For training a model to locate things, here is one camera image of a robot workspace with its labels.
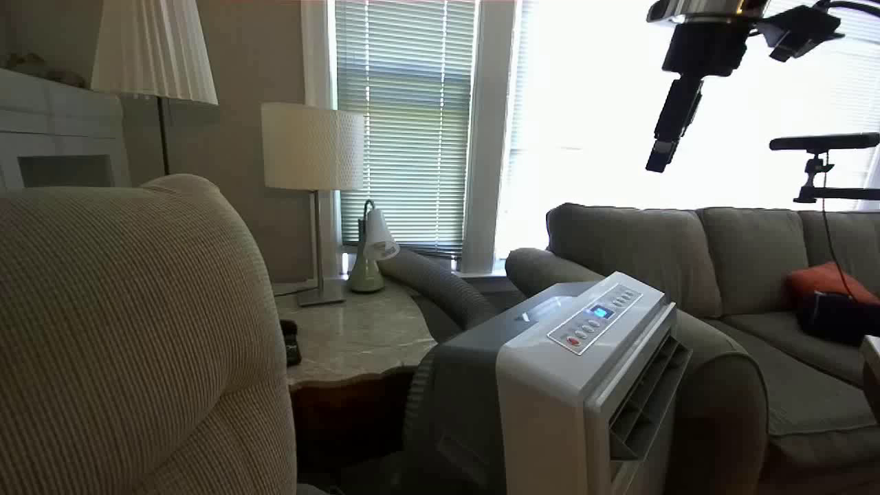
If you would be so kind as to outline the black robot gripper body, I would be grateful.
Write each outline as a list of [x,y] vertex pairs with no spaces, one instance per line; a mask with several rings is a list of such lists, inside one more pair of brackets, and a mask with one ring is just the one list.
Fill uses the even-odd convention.
[[682,78],[727,78],[745,54],[747,32],[747,23],[677,26],[661,68]]

